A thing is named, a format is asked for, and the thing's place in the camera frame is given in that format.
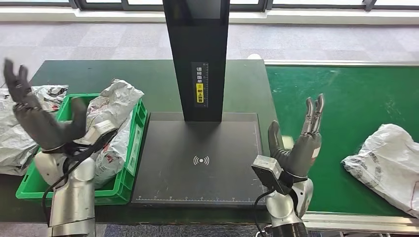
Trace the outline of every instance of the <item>black scanning platform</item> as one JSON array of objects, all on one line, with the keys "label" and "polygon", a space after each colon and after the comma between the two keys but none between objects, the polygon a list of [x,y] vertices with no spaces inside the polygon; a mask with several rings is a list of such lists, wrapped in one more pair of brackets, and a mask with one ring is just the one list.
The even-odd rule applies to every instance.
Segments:
[{"label": "black scanning platform", "polygon": [[266,191],[251,169],[258,154],[257,114],[223,113],[222,122],[185,122],[182,113],[150,113],[131,202],[250,208]]}]

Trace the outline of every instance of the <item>silver robotic arm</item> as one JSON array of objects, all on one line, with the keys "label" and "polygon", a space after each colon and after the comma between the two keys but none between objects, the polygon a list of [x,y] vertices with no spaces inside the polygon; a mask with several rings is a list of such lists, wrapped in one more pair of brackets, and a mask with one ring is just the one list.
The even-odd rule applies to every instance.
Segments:
[{"label": "silver robotic arm", "polygon": [[313,195],[313,182],[307,177],[321,147],[319,133],[324,106],[323,94],[315,103],[307,98],[307,113],[300,137],[292,150],[284,148],[277,121],[268,129],[268,141],[271,157],[256,157],[252,168],[268,188],[266,207],[272,224],[259,232],[271,232],[274,237],[305,237],[307,230],[302,216],[307,211]]},{"label": "silver robotic arm", "polygon": [[[108,120],[91,127],[86,133],[86,105],[80,98],[72,99],[73,120],[58,123],[44,111],[27,81],[28,70],[20,66],[13,72],[10,60],[4,63],[4,78],[16,105],[16,119],[40,146],[35,165],[50,185],[42,198],[49,237],[94,237],[94,168],[95,154],[116,134]],[[84,143],[73,140],[83,138]],[[53,192],[51,213],[45,199]]]}]

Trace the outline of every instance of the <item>crumpled plastic bag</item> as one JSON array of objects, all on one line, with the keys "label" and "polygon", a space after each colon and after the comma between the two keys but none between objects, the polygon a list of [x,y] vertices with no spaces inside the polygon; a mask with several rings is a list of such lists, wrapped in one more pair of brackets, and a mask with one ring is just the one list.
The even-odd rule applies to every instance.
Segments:
[{"label": "crumpled plastic bag", "polygon": [[[117,135],[96,158],[95,188],[102,187],[122,170],[128,150],[131,112],[143,95],[128,82],[113,79],[111,85],[89,103],[86,131],[105,120],[119,128]],[[84,143],[82,139],[75,142]]]},{"label": "crumpled plastic bag", "polygon": [[[68,85],[33,86],[32,92],[42,108],[48,112],[59,110],[67,93]],[[30,164],[29,157],[37,150],[37,144],[23,130],[13,113],[15,102],[7,88],[0,89],[0,173],[24,175]]]},{"label": "crumpled plastic bag", "polygon": [[419,218],[419,144],[403,128],[381,125],[357,155],[341,163],[390,204]]},{"label": "crumpled plastic bag", "polygon": [[132,112],[112,141],[99,153],[94,173],[95,188],[101,188],[122,170],[128,150],[131,117]]}]

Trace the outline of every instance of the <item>black metal bracket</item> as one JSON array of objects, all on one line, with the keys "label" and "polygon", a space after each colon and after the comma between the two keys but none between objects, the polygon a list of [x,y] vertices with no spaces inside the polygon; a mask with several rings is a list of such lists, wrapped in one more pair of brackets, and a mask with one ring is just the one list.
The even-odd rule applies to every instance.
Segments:
[{"label": "black metal bracket", "polygon": [[377,0],[362,0],[362,2],[365,4],[365,11],[371,11]]}]

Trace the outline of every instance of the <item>label sticker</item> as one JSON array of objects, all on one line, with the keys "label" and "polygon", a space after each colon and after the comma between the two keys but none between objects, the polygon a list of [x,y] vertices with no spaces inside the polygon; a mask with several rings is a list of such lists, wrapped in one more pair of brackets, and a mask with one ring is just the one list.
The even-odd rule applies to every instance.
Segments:
[{"label": "label sticker", "polygon": [[191,66],[195,107],[208,107],[209,65],[192,62]]}]

